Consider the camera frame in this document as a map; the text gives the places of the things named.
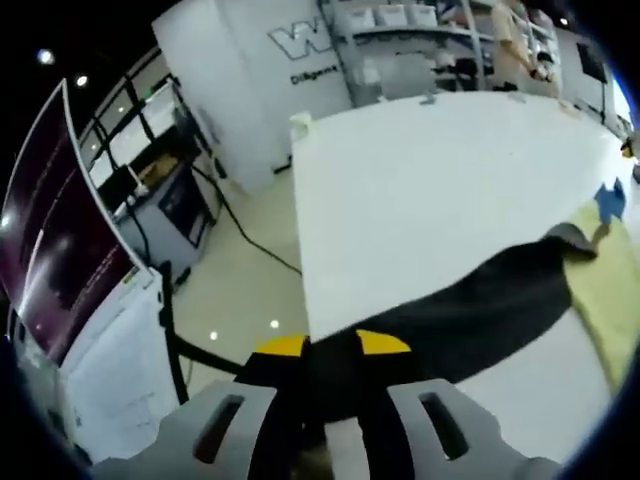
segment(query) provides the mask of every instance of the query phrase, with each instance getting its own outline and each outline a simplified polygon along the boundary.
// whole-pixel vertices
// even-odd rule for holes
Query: person
[[[523,90],[529,77],[542,80],[537,64],[529,58],[527,42],[514,19],[514,13],[526,17],[526,10],[519,0],[497,0],[491,9],[496,42],[494,90],[498,91]]]

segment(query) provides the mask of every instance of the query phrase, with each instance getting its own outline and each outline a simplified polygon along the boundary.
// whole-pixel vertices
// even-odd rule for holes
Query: floor
[[[300,267],[291,170],[258,196],[235,195],[232,205],[249,237]],[[273,337],[308,333],[302,278],[247,243],[225,210],[173,302],[180,336],[241,364]],[[232,378],[186,359],[181,364],[190,396]]]

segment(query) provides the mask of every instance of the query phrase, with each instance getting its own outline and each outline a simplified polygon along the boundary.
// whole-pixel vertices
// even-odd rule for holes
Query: yellow cloth
[[[600,226],[594,200],[571,219],[592,240]],[[567,256],[564,273],[573,306],[591,335],[607,381],[617,391],[640,335],[640,264],[622,222],[612,217],[609,233],[597,245],[596,259]]]

